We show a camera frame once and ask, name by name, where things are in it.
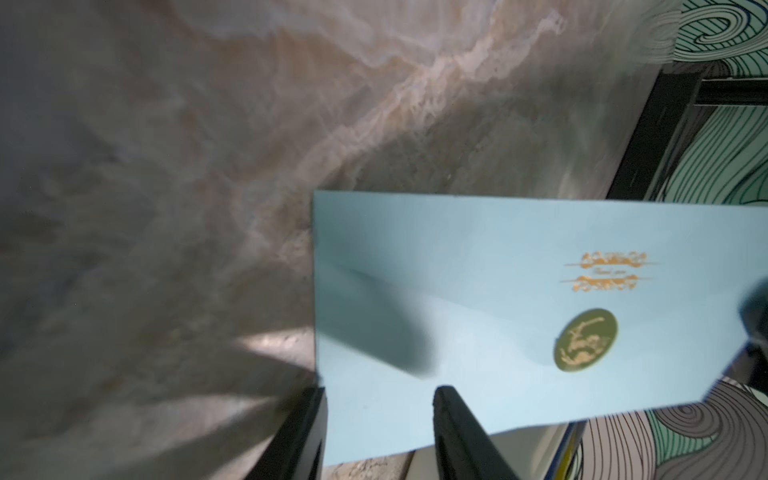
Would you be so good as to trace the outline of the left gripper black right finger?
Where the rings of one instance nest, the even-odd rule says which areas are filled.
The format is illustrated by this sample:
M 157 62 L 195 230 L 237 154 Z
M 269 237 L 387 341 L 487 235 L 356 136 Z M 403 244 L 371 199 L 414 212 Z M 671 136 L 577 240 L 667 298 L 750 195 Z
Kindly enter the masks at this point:
M 440 386 L 435 391 L 433 427 L 440 479 L 518 478 L 452 386 Z

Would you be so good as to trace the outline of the white plastic storage box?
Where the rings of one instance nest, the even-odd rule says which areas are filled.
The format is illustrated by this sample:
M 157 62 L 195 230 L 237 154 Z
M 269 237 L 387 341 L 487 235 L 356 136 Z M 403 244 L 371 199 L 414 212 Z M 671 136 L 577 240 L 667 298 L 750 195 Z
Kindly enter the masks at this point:
M 585 421 L 488 436 L 473 419 L 436 419 L 435 445 L 415 454 L 409 479 L 563 479 Z

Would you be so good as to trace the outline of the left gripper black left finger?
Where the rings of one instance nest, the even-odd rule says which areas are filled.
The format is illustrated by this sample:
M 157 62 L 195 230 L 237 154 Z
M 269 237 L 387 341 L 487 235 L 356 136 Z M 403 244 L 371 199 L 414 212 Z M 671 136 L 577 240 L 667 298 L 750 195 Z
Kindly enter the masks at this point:
M 328 404 L 325 389 L 305 389 L 245 479 L 320 479 L 327 424 Z

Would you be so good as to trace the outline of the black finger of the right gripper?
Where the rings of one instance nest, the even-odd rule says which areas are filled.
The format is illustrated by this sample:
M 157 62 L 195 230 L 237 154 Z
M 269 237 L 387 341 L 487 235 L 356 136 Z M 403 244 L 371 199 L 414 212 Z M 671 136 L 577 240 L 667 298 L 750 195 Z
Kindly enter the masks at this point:
M 760 348 L 767 347 L 767 280 L 761 280 L 739 307 L 749 340 Z

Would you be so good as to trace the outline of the light blue envelope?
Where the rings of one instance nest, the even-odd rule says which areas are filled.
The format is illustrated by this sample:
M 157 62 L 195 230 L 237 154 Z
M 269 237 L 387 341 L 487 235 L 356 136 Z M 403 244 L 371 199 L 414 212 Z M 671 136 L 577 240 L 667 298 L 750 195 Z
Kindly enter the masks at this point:
M 763 206 L 318 191 L 329 465 L 433 443 L 455 388 L 489 433 L 701 400 L 767 282 Z

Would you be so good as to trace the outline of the black white chessboard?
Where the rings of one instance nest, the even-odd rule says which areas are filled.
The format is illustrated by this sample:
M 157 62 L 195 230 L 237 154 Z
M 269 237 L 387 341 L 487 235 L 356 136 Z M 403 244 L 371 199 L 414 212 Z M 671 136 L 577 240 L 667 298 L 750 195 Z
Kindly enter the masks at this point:
M 607 192 L 608 200 L 649 198 L 694 104 L 701 78 L 699 72 L 657 76 Z

